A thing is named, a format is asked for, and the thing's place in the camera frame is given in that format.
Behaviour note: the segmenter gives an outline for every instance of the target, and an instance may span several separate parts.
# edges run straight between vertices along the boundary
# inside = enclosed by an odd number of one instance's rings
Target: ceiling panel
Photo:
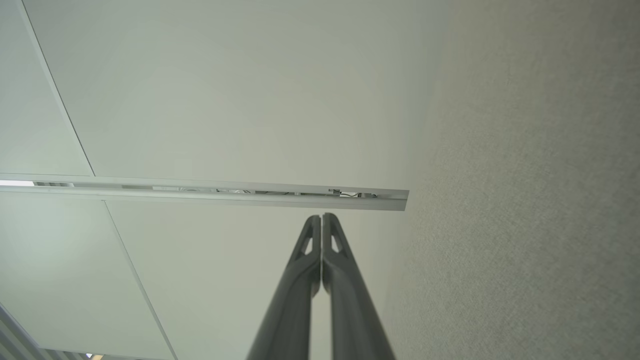
[[[373,188],[408,188],[425,3],[25,0],[96,175]]]
[[[173,359],[102,201],[0,194],[0,289],[42,348]]]
[[[23,15],[0,2],[0,173],[91,175]]]
[[[180,360],[244,359],[302,225],[322,209],[108,201]],[[335,210],[378,311],[404,213]],[[312,360],[330,358],[330,303],[312,303]]]

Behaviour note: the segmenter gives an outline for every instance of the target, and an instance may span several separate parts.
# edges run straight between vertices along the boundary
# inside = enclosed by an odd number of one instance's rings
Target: light fixture
[[[33,181],[0,180],[0,186],[33,186]]]

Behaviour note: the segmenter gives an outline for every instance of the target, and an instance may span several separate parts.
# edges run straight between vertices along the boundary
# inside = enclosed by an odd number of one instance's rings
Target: ceiling tile seam
[[[71,133],[73,133],[73,137],[76,139],[74,141],[74,143],[76,144],[76,148],[78,151],[82,152],[86,160],[86,166],[88,167],[88,170],[91,176],[95,176],[95,172],[93,171],[93,167],[91,166],[89,157],[86,155],[86,151],[84,151],[84,147],[82,145],[82,142],[80,141],[80,137],[78,137],[76,128],[74,127],[73,122],[71,122],[71,118],[69,117],[69,112],[67,111],[67,107],[65,106],[65,103],[62,100],[62,96],[60,95],[60,91],[58,90],[58,86],[56,85],[56,82],[53,79],[53,74],[51,74],[51,69],[49,68],[47,59],[44,56],[44,52],[42,51],[42,46],[40,46],[40,42],[38,41],[38,36],[36,35],[35,30],[33,29],[33,24],[31,23],[31,19],[29,18],[29,13],[27,12],[27,8],[24,5],[24,2],[22,0],[15,0],[15,2],[17,3],[16,5],[18,6],[18,11],[20,11],[20,14],[22,15],[22,21],[24,22],[27,32],[29,33],[29,38],[31,39],[31,43],[33,44],[36,55],[38,56],[38,60],[40,61],[40,66],[42,68],[42,71],[44,72],[45,77],[49,82],[49,86],[56,100],[56,104],[58,105],[58,109],[60,110],[60,113],[63,115],[63,117],[66,120],[65,125],[67,126],[67,129]]]
[[[142,285],[142,281],[140,280],[140,276],[138,275],[138,271],[136,270],[136,267],[133,265],[133,261],[131,261],[131,257],[129,255],[129,251],[127,250],[127,247],[124,245],[124,241],[122,241],[122,237],[120,236],[120,231],[118,230],[118,227],[116,226],[115,220],[113,220],[113,215],[111,214],[111,210],[109,210],[109,206],[107,205],[107,202],[105,200],[102,200],[102,202],[104,203],[104,208],[107,210],[107,214],[109,215],[109,219],[111,219],[111,226],[113,227],[113,230],[115,231],[115,234],[118,237],[118,243],[119,243],[120,249],[124,253],[125,259],[127,260],[127,263],[129,264],[129,268],[131,269],[131,272],[133,274],[133,277],[136,280],[136,283],[138,283],[138,288],[140,289],[140,292],[142,293],[142,297],[145,299],[145,302],[147,303],[149,311],[151,311],[151,315],[154,317],[154,320],[156,321],[156,325],[157,325],[158,329],[160,330],[160,333],[162,334],[162,337],[164,338],[164,342],[166,343],[167,347],[169,348],[169,351],[171,352],[171,355],[173,356],[174,360],[178,360],[178,356],[175,354],[173,346],[171,345],[171,341],[169,341],[169,337],[166,335],[166,332],[164,331],[164,327],[162,326],[162,323],[160,322],[160,319],[158,318],[158,315],[156,314],[156,310],[154,309],[153,304],[151,304],[151,300],[149,299],[149,296],[147,295],[147,291],[145,290],[144,285]]]

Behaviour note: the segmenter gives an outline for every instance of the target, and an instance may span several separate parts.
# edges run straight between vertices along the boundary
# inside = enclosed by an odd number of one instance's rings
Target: gray fabric wall
[[[639,359],[640,2],[456,1],[434,94],[398,358]]]

